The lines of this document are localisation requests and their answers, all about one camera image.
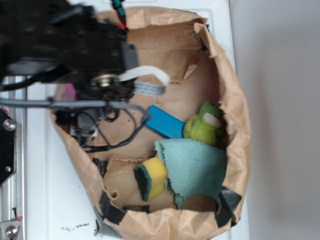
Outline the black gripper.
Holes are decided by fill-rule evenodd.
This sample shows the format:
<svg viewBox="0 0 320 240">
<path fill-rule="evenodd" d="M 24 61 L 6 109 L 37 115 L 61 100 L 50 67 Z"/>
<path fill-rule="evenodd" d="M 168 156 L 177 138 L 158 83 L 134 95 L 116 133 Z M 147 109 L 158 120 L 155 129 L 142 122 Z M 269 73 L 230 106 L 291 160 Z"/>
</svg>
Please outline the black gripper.
<svg viewBox="0 0 320 240">
<path fill-rule="evenodd" d="M 118 147 L 116 144 L 111 145 L 99 128 L 101 120 L 112 123 L 118 117 L 107 117 L 104 107 L 63 108 L 55 112 L 55 117 L 58 125 L 69 125 L 69 134 L 77 140 L 83 150 L 113 150 Z M 90 142 L 97 136 L 101 136 L 106 145 L 90 146 Z"/>
</svg>

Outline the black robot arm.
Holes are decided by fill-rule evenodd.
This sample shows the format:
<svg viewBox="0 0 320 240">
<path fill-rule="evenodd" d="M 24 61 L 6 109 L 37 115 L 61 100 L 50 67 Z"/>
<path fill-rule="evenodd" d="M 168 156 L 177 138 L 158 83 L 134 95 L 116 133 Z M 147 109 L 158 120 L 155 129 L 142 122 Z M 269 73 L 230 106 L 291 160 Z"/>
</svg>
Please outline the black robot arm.
<svg viewBox="0 0 320 240">
<path fill-rule="evenodd" d="M 115 121 L 128 111 L 135 77 L 121 76 L 139 66 L 136 48 L 127 42 L 121 1 L 112 7 L 119 25 L 100 21 L 95 9 L 66 0 L 3 0 L 0 3 L 0 76 L 24 76 L 1 84 L 2 92 L 35 83 L 70 84 L 73 100 L 1 99 L 14 108 L 56 110 L 59 124 L 74 124 L 75 137 L 88 153 L 109 151 L 111 144 L 89 146 L 100 119 Z"/>
</svg>

